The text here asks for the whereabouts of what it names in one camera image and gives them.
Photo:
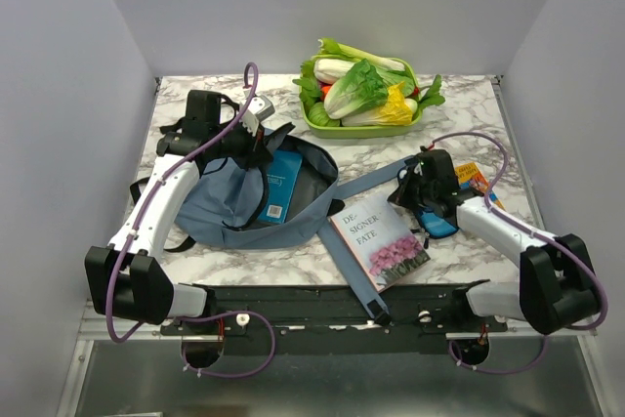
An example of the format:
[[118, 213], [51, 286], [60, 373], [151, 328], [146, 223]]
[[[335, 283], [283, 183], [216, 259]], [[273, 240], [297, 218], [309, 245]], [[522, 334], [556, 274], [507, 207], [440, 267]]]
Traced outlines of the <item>teal blue book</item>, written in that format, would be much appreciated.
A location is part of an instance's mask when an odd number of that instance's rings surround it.
[[301, 153], [277, 150], [267, 172], [269, 196], [259, 220], [269, 224], [283, 224], [303, 162]]

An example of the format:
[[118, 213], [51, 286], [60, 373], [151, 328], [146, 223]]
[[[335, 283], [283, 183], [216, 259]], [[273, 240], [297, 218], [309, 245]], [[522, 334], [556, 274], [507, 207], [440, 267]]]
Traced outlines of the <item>blue student backpack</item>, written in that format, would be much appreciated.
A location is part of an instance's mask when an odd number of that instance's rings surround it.
[[173, 224], [190, 245], [227, 249], [282, 249], [318, 236], [370, 317], [387, 325], [380, 292], [392, 282], [369, 273], [369, 243], [358, 255], [357, 235], [337, 224], [346, 199], [393, 179], [406, 162], [339, 184], [331, 155], [291, 136], [293, 128], [250, 132], [229, 123], [192, 135], [163, 127], [153, 173], [122, 231], [132, 239], [129, 248], [159, 257]]

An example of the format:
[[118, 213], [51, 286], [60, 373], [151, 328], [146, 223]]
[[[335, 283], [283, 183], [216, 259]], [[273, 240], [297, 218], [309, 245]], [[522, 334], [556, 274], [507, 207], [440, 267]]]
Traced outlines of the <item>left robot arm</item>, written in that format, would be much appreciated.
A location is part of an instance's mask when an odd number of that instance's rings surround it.
[[217, 319], [204, 287], [175, 284], [159, 265], [170, 228], [208, 163], [230, 161], [244, 169], [271, 161], [265, 129], [248, 104], [227, 96], [192, 90], [185, 115], [162, 131], [146, 187], [127, 221], [105, 247], [85, 258], [97, 313], [160, 324], [182, 317], [196, 334], [209, 332]]

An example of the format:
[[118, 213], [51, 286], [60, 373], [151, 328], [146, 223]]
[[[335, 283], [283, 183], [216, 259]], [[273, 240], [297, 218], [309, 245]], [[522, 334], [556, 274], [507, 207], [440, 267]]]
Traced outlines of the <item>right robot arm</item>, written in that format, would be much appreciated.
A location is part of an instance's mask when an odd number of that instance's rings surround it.
[[578, 236], [556, 236], [500, 211], [483, 191], [459, 183], [442, 149], [409, 158], [397, 182], [390, 202], [416, 215], [432, 213], [480, 238], [519, 270], [516, 282], [485, 280], [464, 288], [449, 307], [456, 328], [469, 331], [487, 316], [502, 316], [549, 335], [600, 314], [604, 302]]

